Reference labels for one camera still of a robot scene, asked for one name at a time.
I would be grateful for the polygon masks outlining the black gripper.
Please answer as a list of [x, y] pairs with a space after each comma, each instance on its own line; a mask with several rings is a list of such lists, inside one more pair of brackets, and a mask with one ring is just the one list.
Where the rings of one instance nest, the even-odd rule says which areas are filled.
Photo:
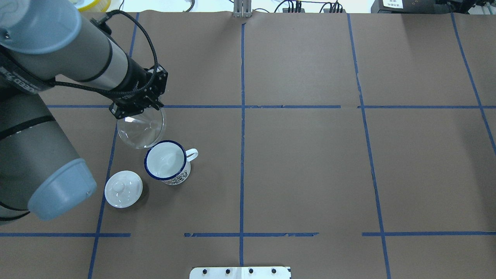
[[128, 68], [121, 84], [111, 90], [113, 101], [110, 113], [116, 119], [140, 115], [147, 108], [159, 110], [163, 107], [160, 97], [165, 93], [168, 72], [160, 65], [143, 68], [128, 58]]

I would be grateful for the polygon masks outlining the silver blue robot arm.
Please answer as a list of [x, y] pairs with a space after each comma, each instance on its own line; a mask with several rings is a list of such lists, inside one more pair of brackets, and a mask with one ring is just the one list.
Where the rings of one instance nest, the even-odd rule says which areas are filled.
[[[95, 92], [118, 120], [159, 109], [168, 73], [150, 36], [130, 14], [87, 19], [67, 0], [1, 1], [1, 224], [29, 214], [52, 220], [97, 190], [41, 93], [54, 87]], [[139, 28], [153, 65], [142, 67], [112, 38], [107, 21], [122, 15]]]

